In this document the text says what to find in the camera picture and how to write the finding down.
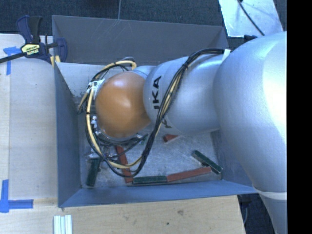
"blue tape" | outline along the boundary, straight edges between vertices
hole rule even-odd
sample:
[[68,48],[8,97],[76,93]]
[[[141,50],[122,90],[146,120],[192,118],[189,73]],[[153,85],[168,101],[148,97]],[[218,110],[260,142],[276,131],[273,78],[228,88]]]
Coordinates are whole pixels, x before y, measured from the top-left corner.
[[[8,56],[21,53],[21,50],[17,47],[4,48],[3,51]],[[8,61],[6,65],[6,75],[8,76],[9,74],[11,74],[11,61]]]
[[0,213],[8,213],[12,209],[32,209],[33,207],[33,199],[9,200],[9,180],[2,181]]

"cardboard box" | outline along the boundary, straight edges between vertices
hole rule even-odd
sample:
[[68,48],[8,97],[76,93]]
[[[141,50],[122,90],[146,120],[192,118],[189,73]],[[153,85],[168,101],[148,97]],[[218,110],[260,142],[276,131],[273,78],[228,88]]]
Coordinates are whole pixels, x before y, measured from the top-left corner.
[[[77,102],[93,74],[101,66],[127,56],[133,56],[138,66],[158,65],[202,48],[226,48],[222,27],[53,16],[53,36],[64,37],[68,43],[66,63],[58,63],[55,68],[60,207],[254,193],[250,180],[220,131],[193,137],[193,142],[185,138],[190,144],[186,150],[172,146],[172,152],[164,156],[159,156],[160,151],[154,152],[154,156],[148,157],[150,163],[145,164],[142,175],[179,172],[187,170],[188,166],[194,168],[197,161],[189,154],[200,145],[203,152],[211,154],[214,162],[223,167],[221,176],[211,174],[174,184],[133,186],[125,184],[123,178],[110,179],[107,175],[93,188],[85,186],[88,169],[85,154],[90,147],[84,134],[84,115],[77,114]],[[155,141],[154,145],[157,149],[161,143]],[[153,170],[160,160],[168,162],[166,170],[162,167]]]

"yellow label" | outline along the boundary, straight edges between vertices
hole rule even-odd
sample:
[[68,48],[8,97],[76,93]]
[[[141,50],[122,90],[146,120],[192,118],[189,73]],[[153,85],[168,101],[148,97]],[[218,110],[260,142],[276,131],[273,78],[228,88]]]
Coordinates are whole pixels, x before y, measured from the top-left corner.
[[22,52],[23,53],[26,53],[26,52],[29,52],[29,51],[32,51],[32,50],[37,50],[39,49],[40,46],[38,44],[26,44],[25,46],[23,46],[21,48]]

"black carpet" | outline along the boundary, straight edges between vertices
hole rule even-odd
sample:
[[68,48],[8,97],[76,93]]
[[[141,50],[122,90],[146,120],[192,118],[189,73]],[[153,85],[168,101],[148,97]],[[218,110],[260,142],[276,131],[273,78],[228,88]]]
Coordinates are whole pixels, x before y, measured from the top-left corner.
[[[287,30],[287,0],[274,0]],[[16,20],[43,16],[41,35],[52,35],[52,15],[160,21],[224,26],[218,0],[0,0],[0,33],[17,34]],[[228,38],[235,49],[244,39]],[[247,234],[274,234],[269,215],[257,194],[239,197],[242,215],[247,207]]]

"wire bundle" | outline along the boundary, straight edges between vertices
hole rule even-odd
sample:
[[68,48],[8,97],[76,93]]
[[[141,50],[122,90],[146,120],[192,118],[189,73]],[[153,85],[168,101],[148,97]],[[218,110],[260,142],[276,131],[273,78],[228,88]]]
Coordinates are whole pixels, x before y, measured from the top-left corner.
[[[141,156],[134,161],[131,164],[128,165],[123,165],[118,163],[117,160],[114,160],[114,158],[119,157],[120,155],[126,153],[127,151],[129,151],[130,149],[132,149],[135,145],[137,145],[139,142],[142,141],[143,138],[133,138],[129,141],[127,141],[127,143],[131,144],[129,145],[129,147],[122,152],[121,154],[112,156],[112,157],[108,157],[107,155],[105,155],[102,151],[101,151],[101,145],[102,146],[113,146],[113,145],[118,145],[116,143],[112,143],[111,141],[105,140],[102,141],[101,139],[99,139],[95,133],[92,130],[92,126],[91,126],[91,120],[90,120],[90,110],[91,110],[91,104],[92,104],[92,100],[93,100],[93,95],[94,95],[94,82],[99,80],[99,78],[103,77],[103,73],[104,75],[106,74],[106,72],[113,67],[117,67],[117,66],[121,66],[122,64],[130,64],[132,66],[132,69],[134,69],[135,63],[133,61],[128,61],[128,60],[122,60],[116,63],[111,63],[109,65],[107,65],[106,67],[104,67],[100,72],[98,72],[94,78],[91,80],[91,83],[89,84],[88,90],[86,92],[86,94],[84,95],[84,97],[81,100],[81,103],[79,105],[79,111],[81,111],[82,105],[84,102],[86,102],[86,135],[87,135],[87,139],[89,141],[90,146],[92,147],[92,149],[103,159],[103,161],[105,161],[108,166],[111,168],[111,170],[122,177],[134,177],[136,176],[141,169],[143,168],[147,157],[151,151],[152,145],[154,143],[154,139],[157,136],[160,127],[162,125],[162,122],[165,118],[165,116],[167,115],[171,105],[173,104],[178,91],[180,89],[181,86],[181,82],[183,79],[183,76],[185,74],[185,71],[189,68],[189,66],[192,64],[193,61],[195,61],[199,56],[204,55],[204,54],[216,54],[216,55],[220,55],[223,54],[224,50],[223,49],[202,49],[199,50],[195,53],[193,53],[192,55],[190,55],[188,57],[188,59],[185,61],[185,63],[178,69],[178,71],[175,73],[173,79],[171,80],[171,83],[169,84],[168,89],[166,90],[166,93],[164,95],[164,98],[161,102],[161,105],[159,107],[159,111],[157,114],[157,118],[156,118],[156,122],[155,122],[155,126],[152,130],[152,132],[150,133],[145,148],[141,154]],[[135,170],[130,170],[131,167],[134,167],[135,165],[138,165],[138,167]],[[116,168],[118,169],[127,169],[128,171],[131,172],[131,175],[124,175],[122,173],[120,173],[119,171],[116,170]]]

